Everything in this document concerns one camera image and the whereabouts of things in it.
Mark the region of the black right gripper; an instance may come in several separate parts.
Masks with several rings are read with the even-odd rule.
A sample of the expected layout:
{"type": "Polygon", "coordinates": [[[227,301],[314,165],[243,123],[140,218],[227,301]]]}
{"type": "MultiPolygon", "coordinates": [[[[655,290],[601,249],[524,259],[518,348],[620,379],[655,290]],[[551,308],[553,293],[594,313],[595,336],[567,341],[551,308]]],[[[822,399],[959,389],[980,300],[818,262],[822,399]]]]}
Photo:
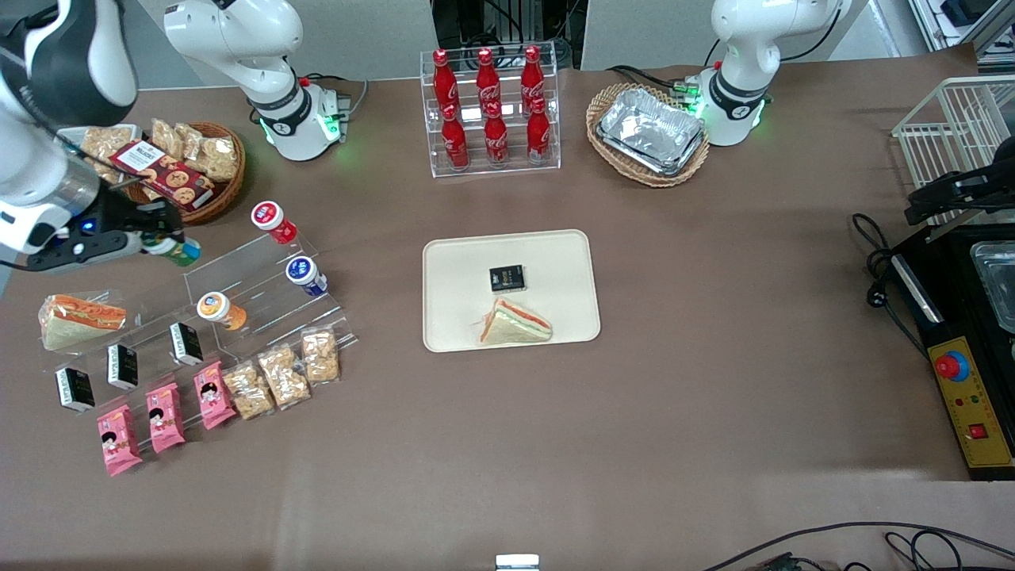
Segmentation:
{"type": "Polygon", "coordinates": [[[187,243],[180,234],[184,227],[180,211],[166,199],[145,205],[129,198],[126,202],[95,202],[72,218],[66,237],[55,237],[26,257],[26,268],[35,274],[65,274],[141,249],[174,249],[187,243]]]}

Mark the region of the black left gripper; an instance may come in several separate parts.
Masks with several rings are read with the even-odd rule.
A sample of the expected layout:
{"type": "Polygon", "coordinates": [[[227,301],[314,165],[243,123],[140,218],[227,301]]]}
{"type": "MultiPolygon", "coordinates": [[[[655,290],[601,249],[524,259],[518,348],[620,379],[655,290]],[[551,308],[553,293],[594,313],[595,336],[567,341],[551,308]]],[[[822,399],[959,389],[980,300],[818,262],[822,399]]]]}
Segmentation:
{"type": "Polygon", "coordinates": [[[993,213],[1012,209],[1013,185],[1012,158],[971,172],[946,174],[910,193],[904,217],[907,224],[917,225],[954,210],[973,209],[993,213]]]}

